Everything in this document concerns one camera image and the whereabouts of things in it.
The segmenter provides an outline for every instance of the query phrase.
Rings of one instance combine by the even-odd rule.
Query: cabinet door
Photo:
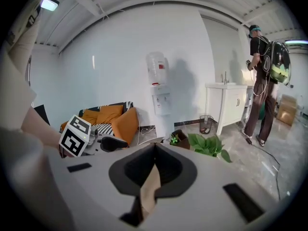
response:
[[[231,124],[242,119],[246,95],[243,91],[227,93],[223,124]]]

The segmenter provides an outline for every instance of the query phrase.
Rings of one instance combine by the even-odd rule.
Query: plant pot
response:
[[[187,149],[187,150],[189,150],[191,148],[191,145],[189,144],[187,136],[182,132],[181,129],[178,129],[178,130],[174,131],[172,133],[172,135],[173,136],[178,135],[179,140],[180,140],[180,142],[177,143],[174,146],[181,147],[181,148],[184,148],[184,149]]]

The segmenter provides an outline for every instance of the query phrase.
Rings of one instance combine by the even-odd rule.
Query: trash can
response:
[[[213,117],[210,115],[200,116],[200,132],[203,134],[209,134],[212,128]]]

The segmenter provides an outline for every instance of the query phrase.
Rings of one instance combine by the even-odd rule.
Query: faucet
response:
[[[229,83],[229,80],[227,80],[227,71],[225,71],[225,81],[224,81],[224,85],[226,85],[227,83]]]

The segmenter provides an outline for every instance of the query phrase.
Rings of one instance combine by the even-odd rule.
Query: ceiling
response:
[[[62,51],[74,38],[109,14],[144,3],[184,2],[209,8],[239,25],[259,25],[271,40],[306,39],[298,21],[281,0],[58,0],[54,11],[42,10],[37,44]]]

